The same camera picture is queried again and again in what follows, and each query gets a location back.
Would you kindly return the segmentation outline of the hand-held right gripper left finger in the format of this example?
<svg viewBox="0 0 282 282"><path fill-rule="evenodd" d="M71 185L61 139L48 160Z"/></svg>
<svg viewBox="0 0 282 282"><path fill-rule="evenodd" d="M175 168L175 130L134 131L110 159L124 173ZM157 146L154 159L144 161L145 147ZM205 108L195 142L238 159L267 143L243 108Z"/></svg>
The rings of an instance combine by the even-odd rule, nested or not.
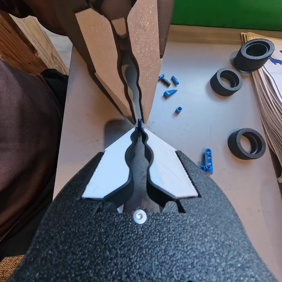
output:
<svg viewBox="0 0 282 282"><path fill-rule="evenodd" d="M133 195L134 180L131 162L138 142L137 127L108 146L82 194L94 199L123 206Z"/></svg>

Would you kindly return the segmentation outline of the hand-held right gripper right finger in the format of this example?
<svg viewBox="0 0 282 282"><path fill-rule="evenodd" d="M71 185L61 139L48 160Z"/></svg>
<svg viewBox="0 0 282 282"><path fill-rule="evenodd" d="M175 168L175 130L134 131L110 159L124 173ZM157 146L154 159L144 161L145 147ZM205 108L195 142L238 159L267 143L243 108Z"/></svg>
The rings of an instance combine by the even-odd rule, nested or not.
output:
<svg viewBox="0 0 282 282"><path fill-rule="evenodd" d="M141 129L144 156L148 161L146 191L149 198L163 209L168 202L183 209L180 200L198 197L198 192L177 150L150 132Z"/></svg>

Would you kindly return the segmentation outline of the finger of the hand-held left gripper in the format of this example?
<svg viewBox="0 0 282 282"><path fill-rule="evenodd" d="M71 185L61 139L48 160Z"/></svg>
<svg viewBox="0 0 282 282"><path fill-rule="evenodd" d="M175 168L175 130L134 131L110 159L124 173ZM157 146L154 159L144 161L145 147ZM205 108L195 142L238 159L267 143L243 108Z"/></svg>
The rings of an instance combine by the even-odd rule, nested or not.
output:
<svg viewBox="0 0 282 282"><path fill-rule="evenodd" d="M127 16L133 57L138 70L140 110L148 121L161 68L157 0L138 0Z"/></svg>
<svg viewBox="0 0 282 282"><path fill-rule="evenodd" d="M132 101L122 75L120 50L113 25L107 17L92 8L77 12L75 16L94 65L95 76L121 113L136 124Z"/></svg>

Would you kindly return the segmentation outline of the grey desk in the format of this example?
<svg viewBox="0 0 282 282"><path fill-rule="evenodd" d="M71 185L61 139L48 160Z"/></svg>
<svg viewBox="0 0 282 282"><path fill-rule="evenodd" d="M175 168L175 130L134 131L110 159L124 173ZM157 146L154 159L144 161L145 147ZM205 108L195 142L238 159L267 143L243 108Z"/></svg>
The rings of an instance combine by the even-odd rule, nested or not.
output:
<svg viewBox="0 0 282 282"><path fill-rule="evenodd" d="M281 281L281 190L267 148L257 160L240 160L227 146L229 135L252 128L266 140L252 83L242 75L242 88L230 97L217 95L210 78L241 47L241 32L280 38L281 32L171 25L160 74L175 76L178 91L163 97L157 83L145 127L200 164L205 148L213 154L210 176L238 213L258 254ZM175 113L182 107L180 114ZM90 77L75 47L63 118L54 198L98 152L132 128Z"/></svg>

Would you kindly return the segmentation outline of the green storage bin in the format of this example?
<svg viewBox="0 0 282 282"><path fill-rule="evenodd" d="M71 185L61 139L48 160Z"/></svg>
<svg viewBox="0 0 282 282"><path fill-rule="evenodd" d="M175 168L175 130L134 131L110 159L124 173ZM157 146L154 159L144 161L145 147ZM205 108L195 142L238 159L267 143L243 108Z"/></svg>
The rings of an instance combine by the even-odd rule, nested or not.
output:
<svg viewBox="0 0 282 282"><path fill-rule="evenodd" d="M282 1L176 0L171 23L282 31Z"/></svg>

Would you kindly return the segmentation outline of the person's black trousers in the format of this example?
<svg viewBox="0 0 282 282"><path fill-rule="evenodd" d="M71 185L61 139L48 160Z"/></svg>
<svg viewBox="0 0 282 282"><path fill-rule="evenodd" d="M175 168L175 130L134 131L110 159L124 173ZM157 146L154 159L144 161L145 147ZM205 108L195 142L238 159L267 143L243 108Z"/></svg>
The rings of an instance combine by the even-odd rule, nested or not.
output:
<svg viewBox="0 0 282 282"><path fill-rule="evenodd" d="M40 110L40 119L45 119L45 124L56 132L57 139L61 138L63 117L65 111L66 94L69 76L56 69L46 69L41 74L41 82L44 82L44 97L50 105L43 104Z"/></svg>

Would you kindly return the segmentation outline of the black toy tyre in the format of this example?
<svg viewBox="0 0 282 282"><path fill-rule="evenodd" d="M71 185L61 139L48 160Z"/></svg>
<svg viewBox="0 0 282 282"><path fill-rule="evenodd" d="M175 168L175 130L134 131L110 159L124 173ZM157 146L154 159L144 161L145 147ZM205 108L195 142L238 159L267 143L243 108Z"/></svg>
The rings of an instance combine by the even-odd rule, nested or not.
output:
<svg viewBox="0 0 282 282"><path fill-rule="evenodd" d="M241 72L256 71L266 64L274 50L275 45L268 39L255 38L247 41L234 59L235 68Z"/></svg>
<svg viewBox="0 0 282 282"><path fill-rule="evenodd" d="M246 151L241 144L241 137L246 137L251 145L250 152ZM243 128L236 130L228 137L228 147L231 153L241 160L256 160L266 152L266 142L263 136L254 129Z"/></svg>
<svg viewBox="0 0 282 282"><path fill-rule="evenodd" d="M229 97L242 87L241 75L232 68L221 68L210 79L214 92L223 97Z"/></svg>

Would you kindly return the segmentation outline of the wooden bench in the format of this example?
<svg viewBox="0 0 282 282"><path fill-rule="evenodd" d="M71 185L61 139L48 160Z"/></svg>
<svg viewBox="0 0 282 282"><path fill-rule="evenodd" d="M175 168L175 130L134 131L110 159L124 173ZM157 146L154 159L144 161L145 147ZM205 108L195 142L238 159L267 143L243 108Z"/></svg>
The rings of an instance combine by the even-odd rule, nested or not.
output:
<svg viewBox="0 0 282 282"><path fill-rule="evenodd" d="M0 12L0 56L9 65L33 75L46 69L69 74L51 39L32 16L19 19Z"/></svg>

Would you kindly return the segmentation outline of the open instruction booklet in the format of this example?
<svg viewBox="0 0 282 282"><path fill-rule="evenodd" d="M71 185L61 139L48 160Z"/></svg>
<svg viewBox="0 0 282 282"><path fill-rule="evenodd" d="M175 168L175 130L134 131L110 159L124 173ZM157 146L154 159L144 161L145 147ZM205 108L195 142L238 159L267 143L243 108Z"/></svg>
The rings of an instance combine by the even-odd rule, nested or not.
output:
<svg viewBox="0 0 282 282"><path fill-rule="evenodd" d="M274 52L264 66L250 74L260 117L269 148L282 166L282 40L247 32L241 33L242 43L252 39L268 39Z"/></svg>

